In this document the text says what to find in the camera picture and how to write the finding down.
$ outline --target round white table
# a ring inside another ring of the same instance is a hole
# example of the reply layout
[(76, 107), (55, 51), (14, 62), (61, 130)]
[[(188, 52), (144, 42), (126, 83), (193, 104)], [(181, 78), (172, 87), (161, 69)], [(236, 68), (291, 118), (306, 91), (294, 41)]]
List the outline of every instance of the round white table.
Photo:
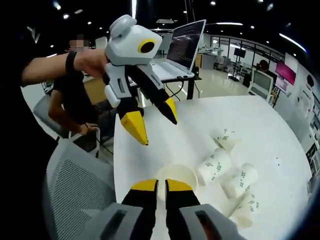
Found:
[[(259, 96), (212, 97), (176, 102), (178, 124), (156, 107), (144, 109), (148, 146), (140, 145), (122, 127), (119, 117), (114, 136), (114, 183), (121, 203), (132, 185), (152, 179), (165, 164), (196, 167), (218, 147), (211, 136), (224, 129), (241, 137), (232, 151), (236, 167), (254, 165), (259, 180), (252, 191), (260, 198), (260, 211), (251, 228), (239, 230), (248, 240), (278, 240), (295, 227), (308, 203), (311, 170), (296, 136), (280, 115)], [(199, 187), (201, 204), (211, 204), (229, 217), (236, 202), (228, 199), (220, 183)], [(164, 206), (157, 210), (152, 239), (166, 239)]]

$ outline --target wooden panel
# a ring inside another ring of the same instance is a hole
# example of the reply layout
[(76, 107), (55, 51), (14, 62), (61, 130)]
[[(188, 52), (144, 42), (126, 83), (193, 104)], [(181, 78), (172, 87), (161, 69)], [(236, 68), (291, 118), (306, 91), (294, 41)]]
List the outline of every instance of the wooden panel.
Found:
[(102, 78), (94, 78), (84, 83), (84, 88), (88, 93), (92, 104), (97, 104), (107, 99), (105, 95), (105, 87), (106, 85), (104, 84)]
[(195, 66), (198, 68), (202, 67), (202, 55), (201, 54), (197, 54), (195, 57)]

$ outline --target laptop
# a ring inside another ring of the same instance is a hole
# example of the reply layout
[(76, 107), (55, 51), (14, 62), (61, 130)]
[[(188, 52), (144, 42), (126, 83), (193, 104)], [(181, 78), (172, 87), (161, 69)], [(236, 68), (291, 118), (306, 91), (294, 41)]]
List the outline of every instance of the laptop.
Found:
[(173, 30), (166, 58), (151, 63), (153, 72), (161, 81), (191, 79), (195, 76), (192, 69), (206, 22), (207, 20), (195, 21)]

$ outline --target black t-shirt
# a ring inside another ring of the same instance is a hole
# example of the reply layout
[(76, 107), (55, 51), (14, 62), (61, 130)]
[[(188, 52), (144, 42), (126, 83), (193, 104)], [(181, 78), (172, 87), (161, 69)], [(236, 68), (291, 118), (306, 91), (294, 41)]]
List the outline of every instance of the black t-shirt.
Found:
[(62, 94), (64, 110), (77, 124), (98, 122), (98, 112), (92, 105), (83, 82), (81, 71), (67, 74), (54, 81), (53, 89)]
[(22, 72), (37, 53), (32, 35), (26, 27), (17, 26), (7, 34), (13, 47), (3, 49), (0, 80), (4, 228), (15, 229), (13, 238), (46, 239), (42, 188), (57, 142), (37, 123), (21, 90)]

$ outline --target black ceiling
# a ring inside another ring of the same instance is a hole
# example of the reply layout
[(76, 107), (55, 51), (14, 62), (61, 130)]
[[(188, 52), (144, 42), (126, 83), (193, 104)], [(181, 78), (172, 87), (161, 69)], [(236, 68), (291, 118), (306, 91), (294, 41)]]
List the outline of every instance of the black ceiling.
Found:
[[(112, 22), (124, 14), (131, 14), (132, 0), (11, 0), (14, 3), (15, 20), (35, 27), (40, 33), (38, 46), (43, 55), (61, 53), (68, 47), (70, 35), (84, 34), (94, 39), (107, 36)], [(150, 29), (173, 29), (187, 23), (185, 1), (188, 0), (136, 0), (138, 24)], [(282, 53), (296, 57), (313, 74), (320, 69), (320, 18), (317, 1), (304, 0), (193, 0), (196, 20), (207, 23), (235, 22), (243, 26), (208, 25), (212, 35), (233, 36), (268, 45)], [(162, 25), (158, 19), (177, 20)], [(294, 39), (307, 49), (307, 54), (294, 44), (279, 36), (279, 33)]]

